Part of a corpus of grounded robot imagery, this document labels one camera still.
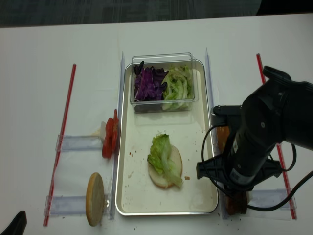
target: red rod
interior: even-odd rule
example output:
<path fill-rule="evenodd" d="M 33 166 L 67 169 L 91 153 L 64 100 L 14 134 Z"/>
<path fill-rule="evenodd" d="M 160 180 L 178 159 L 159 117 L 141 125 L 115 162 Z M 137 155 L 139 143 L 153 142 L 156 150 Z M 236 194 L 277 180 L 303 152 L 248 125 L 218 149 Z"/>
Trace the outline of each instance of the red rod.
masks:
<path fill-rule="evenodd" d="M 68 87 L 68 93 L 67 93 L 67 102 L 65 104 L 65 109 L 64 109 L 64 114 L 63 114 L 63 121 L 62 121 L 62 126 L 61 126 L 61 131 L 60 131 L 60 143 L 62 143 L 62 138 L 64 135 L 65 131 L 65 125 L 67 123 L 67 114 L 68 114 L 68 108 L 69 108 L 69 102 L 70 102 L 70 97 L 72 95 L 72 90 L 73 90 L 73 84 L 74 84 L 74 78 L 75 78 L 75 72 L 76 72 L 76 64 L 73 64 L 72 68 L 72 75 L 70 77 L 70 82 L 69 82 L 69 87 Z M 54 189 L 54 173 L 55 169 L 57 168 L 58 162 L 60 158 L 60 151 L 58 151 L 55 155 L 55 161 L 54 161 L 54 167 L 53 167 L 53 172 L 52 172 L 52 179 L 51 179 L 51 184 L 50 184 L 50 191 L 49 191 L 49 196 L 50 198 L 53 196 L 53 189 Z M 51 206 L 51 201 L 49 202 L 48 205 L 48 211 L 47 214 L 50 212 L 50 206 Z M 49 215 L 45 216 L 44 219 L 44 227 L 48 226 L 48 220 L 49 220 Z"/>
<path fill-rule="evenodd" d="M 260 75 L 261 75 L 261 80 L 262 83 L 264 84 L 266 82 L 265 77 L 263 75 L 263 65 L 262 65 L 262 60 L 261 60 L 261 56 L 260 54 L 256 54 L 256 58 L 258 60 L 258 65 L 259 65 L 259 70 L 260 70 Z M 280 144 L 276 145 L 277 148 L 277 152 L 278 152 L 278 157 L 279 157 L 279 162 L 280 165 L 282 166 L 283 169 L 286 169 L 285 166 L 285 161 L 284 161 L 284 156 L 283 156 L 283 151 L 281 148 Z M 289 179 L 288 179 L 288 175 L 287 172 L 283 172 L 283 178 L 284 178 L 284 183 L 285 183 L 285 188 L 287 190 L 287 193 L 290 193 L 290 184 L 289 184 Z M 290 212 L 291 212 L 291 217 L 292 219 L 297 219 L 297 214 L 295 212 L 295 207 L 294 207 L 294 203 L 293 203 L 293 199 L 289 200 L 289 205 L 290 205 Z"/>

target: clear plastic container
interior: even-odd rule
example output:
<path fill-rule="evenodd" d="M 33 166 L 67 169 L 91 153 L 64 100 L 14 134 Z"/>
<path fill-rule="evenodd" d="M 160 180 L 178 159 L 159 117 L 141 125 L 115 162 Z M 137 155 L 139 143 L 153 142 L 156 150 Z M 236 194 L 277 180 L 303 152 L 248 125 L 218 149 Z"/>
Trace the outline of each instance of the clear plastic container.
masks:
<path fill-rule="evenodd" d="M 198 100 L 197 89 L 197 73 L 195 71 L 195 59 L 191 53 L 180 54 L 166 54 L 166 55 L 150 55 L 150 56 L 134 56 L 132 60 L 132 67 L 134 65 L 140 65 L 144 61 L 143 68 L 155 67 L 156 69 L 163 68 L 168 71 L 174 67 L 188 67 L 188 78 L 191 82 L 191 89 L 188 90 L 188 98 L 176 99 L 176 100 L 153 100 L 153 101 L 137 101 L 135 99 L 135 80 L 136 75 L 132 68 L 132 83 L 130 102 L 134 108 L 135 113 L 153 113 L 153 112 L 168 112 L 168 111 L 184 111 L 191 110 L 194 101 Z"/>

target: tomato slice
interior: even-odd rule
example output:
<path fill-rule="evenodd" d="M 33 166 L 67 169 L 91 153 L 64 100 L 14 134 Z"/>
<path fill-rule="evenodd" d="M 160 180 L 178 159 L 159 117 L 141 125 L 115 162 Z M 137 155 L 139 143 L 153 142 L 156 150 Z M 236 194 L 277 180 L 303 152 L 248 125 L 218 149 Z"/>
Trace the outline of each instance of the tomato slice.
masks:
<path fill-rule="evenodd" d="M 117 117 L 117 110 L 114 110 L 114 120 L 113 120 L 113 135 L 112 135 L 112 152 L 116 148 L 116 141 L 118 136 L 118 117 Z"/>
<path fill-rule="evenodd" d="M 113 118 L 109 118 L 106 125 L 106 136 L 111 137 L 113 134 Z"/>
<path fill-rule="evenodd" d="M 111 145 L 112 145 L 112 137 L 109 137 L 106 135 L 103 141 L 103 146 L 102 146 L 103 158 L 111 158 L 111 155 L 112 155 Z"/>

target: shredded lettuce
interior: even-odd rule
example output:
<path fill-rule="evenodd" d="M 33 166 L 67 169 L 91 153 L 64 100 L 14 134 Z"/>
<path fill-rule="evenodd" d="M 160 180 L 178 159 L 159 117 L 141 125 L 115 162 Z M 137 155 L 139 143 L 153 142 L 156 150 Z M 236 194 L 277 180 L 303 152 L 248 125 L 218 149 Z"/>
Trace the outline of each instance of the shredded lettuce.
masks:
<path fill-rule="evenodd" d="M 192 80 L 188 66 L 171 67 L 163 80 L 164 82 L 167 83 L 167 88 L 163 92 L 164 100 L 192 98 Z M 185 102 L 166 103 L 163 105 L 163 109 L 178 109 L 187 105 Z"/>
<path fill-rule="evenodd" d="M 167 134 L 153 137 L 148 162 L 154 167 L 157 173 L 164 174 L 168 182 L 180 188 L 182 179 L 177 174 L 176 164 L 170 159 L 170 156 L 170 137 Z"/>

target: bread bun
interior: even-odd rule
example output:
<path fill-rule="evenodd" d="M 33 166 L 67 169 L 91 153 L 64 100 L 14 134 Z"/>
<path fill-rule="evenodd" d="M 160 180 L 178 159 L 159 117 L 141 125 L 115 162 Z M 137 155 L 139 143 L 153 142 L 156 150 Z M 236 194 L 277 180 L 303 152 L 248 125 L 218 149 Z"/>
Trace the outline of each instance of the bread bun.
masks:
<path fill-rule="evenodd" d="M 182 174 L 182 161 L 181 161 L 181 155 L 178 151 L 178 149 L 171 145 L 171 156 L 170 159 L 176 164 L 176 169 L 177 169 L 177 173 L 181 176 Z M 170 188 L 171 186 L 173 186 L 173 183 L 169 183 L 164 174 L 159 174 L 156 172 L 156 170 L 154 169 L 154 167 L 148 162 L 148 172 L 150 175 L 151 180 L 153 181 L 153 183 L 160 187 L 160 188 Z"/>
<path fill-rule="evenodd" d="M 86 193 L 86 216 L 91 226 L 96 226 L 102 219 L 104 208 L 104 188 L 102 177 L 93 173 L 89 179 Z"/>

